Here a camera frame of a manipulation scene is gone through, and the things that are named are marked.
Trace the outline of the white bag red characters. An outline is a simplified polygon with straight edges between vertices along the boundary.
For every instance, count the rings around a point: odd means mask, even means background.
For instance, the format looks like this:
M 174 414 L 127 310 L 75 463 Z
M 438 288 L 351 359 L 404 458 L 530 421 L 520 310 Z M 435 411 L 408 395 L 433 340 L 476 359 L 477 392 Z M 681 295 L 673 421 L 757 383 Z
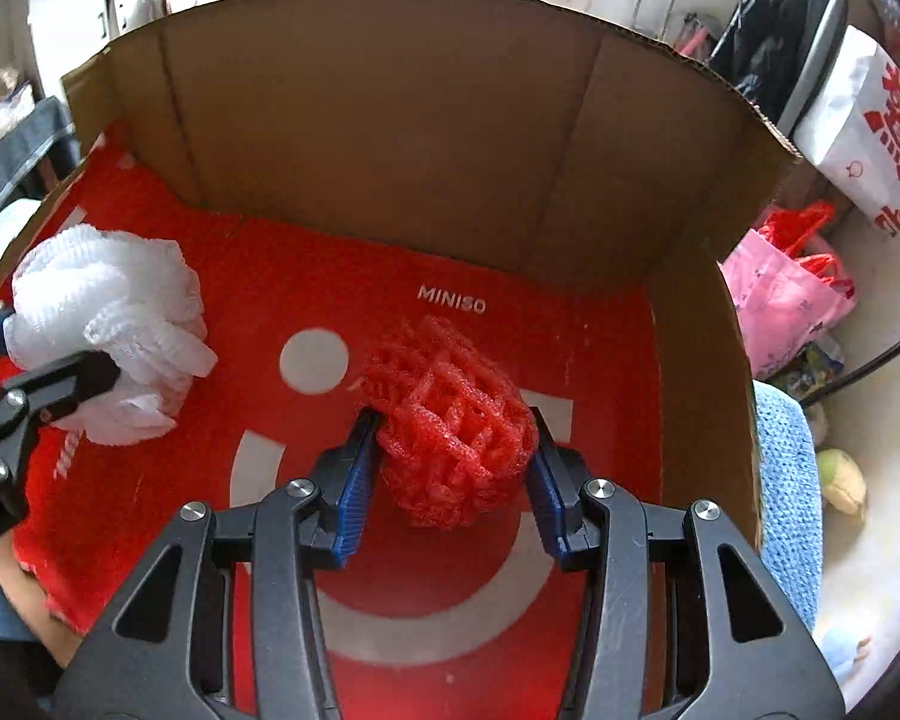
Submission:
M 883 234 L 900 234 L 900 68 L 866 32 L 844 32 L 793 143 Z

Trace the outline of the black hanging jacket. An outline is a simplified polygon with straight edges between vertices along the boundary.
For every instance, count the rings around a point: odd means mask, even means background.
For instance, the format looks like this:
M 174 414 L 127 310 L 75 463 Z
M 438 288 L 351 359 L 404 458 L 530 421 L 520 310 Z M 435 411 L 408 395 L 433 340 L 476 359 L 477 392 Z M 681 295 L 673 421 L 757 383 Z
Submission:
M 790 135 L 820 91 L 847 0 L 738 0 L 709 68 Z

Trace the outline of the green yellow plush toy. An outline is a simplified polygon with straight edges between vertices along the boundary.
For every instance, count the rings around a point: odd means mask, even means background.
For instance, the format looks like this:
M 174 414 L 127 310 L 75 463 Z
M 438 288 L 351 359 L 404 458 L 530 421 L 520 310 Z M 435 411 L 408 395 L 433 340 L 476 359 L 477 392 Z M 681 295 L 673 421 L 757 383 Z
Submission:
M 821 494 L 836 511 L 862 518 L 866 511 L 868 488 L 860 466 L 839 449 L 821 450 L 816 454 Z

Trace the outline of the blue knitted table cloth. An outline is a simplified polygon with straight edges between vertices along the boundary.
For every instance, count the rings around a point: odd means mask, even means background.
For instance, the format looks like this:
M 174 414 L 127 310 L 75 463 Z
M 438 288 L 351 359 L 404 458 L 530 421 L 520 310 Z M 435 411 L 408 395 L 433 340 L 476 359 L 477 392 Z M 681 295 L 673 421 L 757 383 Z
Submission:
M 813 631 L 823 582 L 823 496 L 813 436 L 800 405 L 755 380 L 761 559 Z

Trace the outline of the brown cardboard box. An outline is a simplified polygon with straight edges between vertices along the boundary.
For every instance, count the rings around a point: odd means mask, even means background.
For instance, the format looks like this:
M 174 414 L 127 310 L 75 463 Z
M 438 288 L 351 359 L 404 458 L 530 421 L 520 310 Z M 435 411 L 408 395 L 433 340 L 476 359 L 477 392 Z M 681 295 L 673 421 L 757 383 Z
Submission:
M 665 44 L 539 0 L 226 0 L 66 78 L 203 220 L 289 221 L 569 291 L 652 288 L 662 491 L 761 530 L 749 367 L 718 262 L 797 153 Z

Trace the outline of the pink plastic bag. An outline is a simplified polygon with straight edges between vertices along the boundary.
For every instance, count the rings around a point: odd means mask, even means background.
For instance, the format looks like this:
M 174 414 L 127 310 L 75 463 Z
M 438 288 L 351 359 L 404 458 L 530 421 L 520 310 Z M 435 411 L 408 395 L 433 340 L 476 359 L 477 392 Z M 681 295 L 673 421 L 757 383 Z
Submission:
M 857 289 L 821 236 L 836 207 L 774 206 L 720 265 L 751 374 L 766 380 L 855 307 Z

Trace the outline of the white mesh bath pouf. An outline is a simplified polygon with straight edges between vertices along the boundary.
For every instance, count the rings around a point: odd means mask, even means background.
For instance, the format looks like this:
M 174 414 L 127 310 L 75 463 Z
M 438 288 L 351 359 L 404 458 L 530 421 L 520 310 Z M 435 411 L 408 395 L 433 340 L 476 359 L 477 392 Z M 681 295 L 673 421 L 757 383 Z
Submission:
M 206 344 L 198 273 L 169 239 L 76 224 L 45 239 L 14 271 L 9 358 L 30 372 L 80 351 L 118 366 L 115 387 L 56 424 L 98 445 L 165 436 L 194 379 L 217 355 Z

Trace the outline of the red foam net ball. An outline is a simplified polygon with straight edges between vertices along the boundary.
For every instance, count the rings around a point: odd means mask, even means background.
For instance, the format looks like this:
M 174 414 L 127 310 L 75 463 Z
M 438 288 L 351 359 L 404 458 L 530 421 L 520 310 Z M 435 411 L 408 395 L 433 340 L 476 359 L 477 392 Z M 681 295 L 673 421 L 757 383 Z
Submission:
M 517 495 L 539 445 L 536 418 L 450 320 L 405 320 L 374 341 L 352 388 L 380 415 L 382 478 L 409 522 L 455 530 Z

